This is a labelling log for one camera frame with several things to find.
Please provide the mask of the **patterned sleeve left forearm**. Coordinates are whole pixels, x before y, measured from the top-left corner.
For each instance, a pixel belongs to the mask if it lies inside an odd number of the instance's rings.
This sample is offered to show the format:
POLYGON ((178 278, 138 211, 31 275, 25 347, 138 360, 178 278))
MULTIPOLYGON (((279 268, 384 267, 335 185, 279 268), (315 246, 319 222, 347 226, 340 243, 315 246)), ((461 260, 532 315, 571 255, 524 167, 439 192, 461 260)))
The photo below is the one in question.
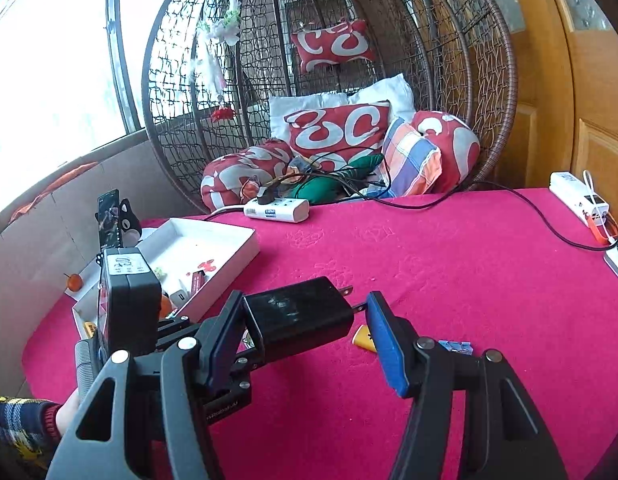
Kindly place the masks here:
POLYGON ((0 395, 0 442, 32 479, 44 479, 62 435, 56 416, 62 404, 0 395))

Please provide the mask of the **person left hand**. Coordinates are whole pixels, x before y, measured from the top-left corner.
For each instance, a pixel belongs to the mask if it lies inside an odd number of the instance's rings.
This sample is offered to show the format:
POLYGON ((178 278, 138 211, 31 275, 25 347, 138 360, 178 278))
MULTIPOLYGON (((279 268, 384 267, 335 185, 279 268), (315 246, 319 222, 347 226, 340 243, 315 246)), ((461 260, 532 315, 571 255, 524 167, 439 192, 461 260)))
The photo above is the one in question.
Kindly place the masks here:
POLYGON ((55 424, 61 436, 66 434, 74 416, 77 414, 78 408, 80 408, 80 402, 79 389, 74 389, 70 396, 68 396, 66 402, 57 410, 55 424))

